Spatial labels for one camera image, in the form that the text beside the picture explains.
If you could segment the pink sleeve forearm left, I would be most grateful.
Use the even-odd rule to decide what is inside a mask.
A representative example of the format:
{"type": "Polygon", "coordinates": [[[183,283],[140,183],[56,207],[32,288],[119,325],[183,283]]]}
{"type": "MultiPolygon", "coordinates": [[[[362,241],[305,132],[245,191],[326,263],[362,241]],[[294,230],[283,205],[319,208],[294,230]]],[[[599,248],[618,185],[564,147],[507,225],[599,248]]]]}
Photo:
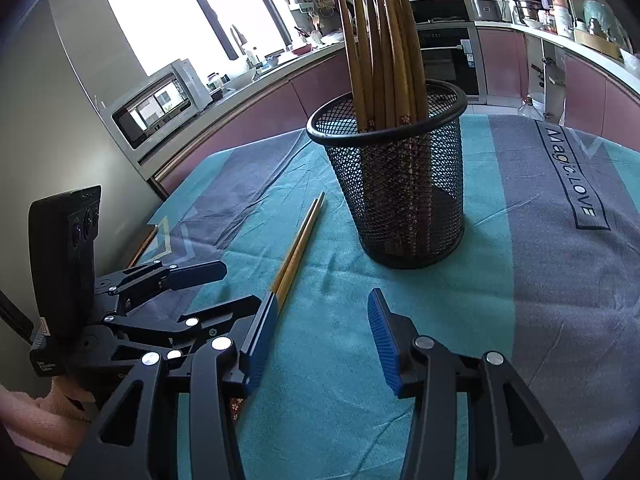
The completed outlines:
{"type": "Polygon", "coordinates": [[[84,440],[95,414],[94,395],[68,376],[53,377],[42,398],[1,387],[1,422],[13,442],[62,466],[84,440]]]}

